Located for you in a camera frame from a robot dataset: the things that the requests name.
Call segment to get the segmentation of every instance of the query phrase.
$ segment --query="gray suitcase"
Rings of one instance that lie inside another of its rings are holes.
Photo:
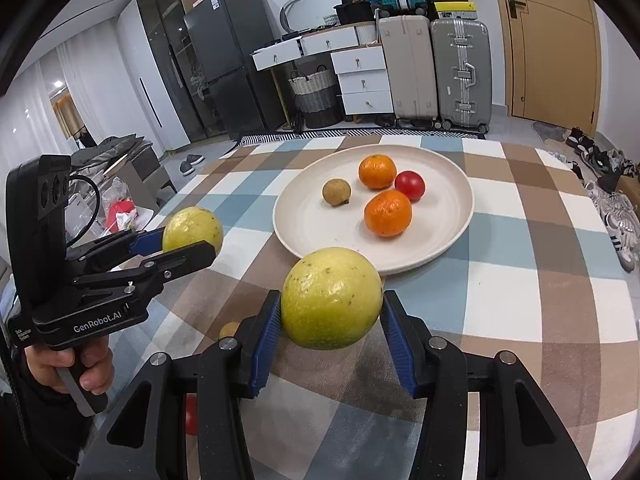
[[[484,23],[470,20],[431,22],[442,127],[452,124],[489,130],[492,108],[491,50]]]
[[[395,16],[380,20],[394,112],[398,118],[436,119],[436,86],[429,20]]]

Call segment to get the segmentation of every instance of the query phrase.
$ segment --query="wooden door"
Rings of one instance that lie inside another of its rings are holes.
[[[511,114],[595,130],[600,45],[591,0],[501,0]]]

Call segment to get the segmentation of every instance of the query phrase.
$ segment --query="black jacket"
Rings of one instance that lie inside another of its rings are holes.
[[[71,396],[37,383],[31,376],[24,352],[18,355],[15,363],[31,425],[32,446],[27,447],[20,434],[14,396],[0,397],[0,478],[73,478],[75,467],[60,453],[78,460],[92,420],[78,412]]]

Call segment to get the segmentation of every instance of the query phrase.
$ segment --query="screw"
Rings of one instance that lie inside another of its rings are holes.
[[[163,365],[166,361],[166,354],[164,352],[156,352],[149,358],[149,362],[152,366]]]
[[[235,337],[223,337],[218,341],[218,346],[222,350],[233,350],[238,346],[238,340]]]
[[[508,350],[500,352],[500,361],[506,365],[513,365],[517,360],[516,354],[513,352],[509,352]]]
[[[436,350],[442,350],[443,348],[446,348],[447,340],[439,336],[432,337],[429,339],[429,346]]]

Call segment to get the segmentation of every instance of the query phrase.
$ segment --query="red tomato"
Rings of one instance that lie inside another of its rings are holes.
[[[396,189],[409,200],[415,202],[424,195],[424,180],[415,171],[403,171],[396,176]]]
[[[198,434],[198,397],[194,394],[187,394],[186,416],[184,421],[184,431],[187,435],[197,436]]]

